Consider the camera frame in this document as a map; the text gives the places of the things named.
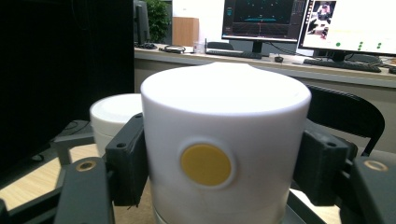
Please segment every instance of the computer monitor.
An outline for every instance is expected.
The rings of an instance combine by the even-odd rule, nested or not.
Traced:
[[[134,0],[134,42],[140,46],[148,42],[149,39],[147,3],[145,1]]]
[[[346,55],[396,55],[396,26],[390,0],[308,0],[299,49],[328,51],[335,62]]]
[[[262,53],[262,43],[297,43],[305,0],[225,0],[222,39],[253,42],[252,51]]]

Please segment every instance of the white cylindrical container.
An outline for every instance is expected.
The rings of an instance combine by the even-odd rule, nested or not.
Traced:
[[[142,84],[158,223],[279,223],[311,94],[243,63],[157,73]]]
[[[100,156],[107,144],[135,114],[142,112],[140,94],[113,95],[95,102],[90,108],[93,139]]]

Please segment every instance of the office chair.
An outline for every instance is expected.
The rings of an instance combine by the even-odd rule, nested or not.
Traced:
[[[369,156],[385,129],[381,112],[351,93],[306,85],[312,93],[308,119],[341,132],[370,138],[361,153]]]
[[[207,42],[206,47],[208,49],[229,49],[233,50],[233,45],[230,43],[224,43],[224,42]]]

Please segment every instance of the keyboard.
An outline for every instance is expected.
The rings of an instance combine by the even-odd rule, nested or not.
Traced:
[[[320,61],[314,59],[305,59],[304,63],[317,65],[317,66],[325,66],[325,67],[333,67],[333,68],[343,68],[349,70],[363,71],[363,72],[372,72],[372,73],[380,73],[381,69],[377,66],[372,66],[363,63],[349,63],[349,62],[331,62],[331,61]]]
[[[210,49],[206,52],[206,54],[226,56],[226,57],[236,57],[236,58],[248,58],[248,59],[262,58],[262,55],[260,53],[253,53],[250,51],[225,51],[225,50]]]

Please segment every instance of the yellow dot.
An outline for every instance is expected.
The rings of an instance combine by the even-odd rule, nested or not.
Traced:
[[[230,176],[231,163],[217,147],[199,144],[188,147],[180,158],[184,173],[198,184],[216,186]]]

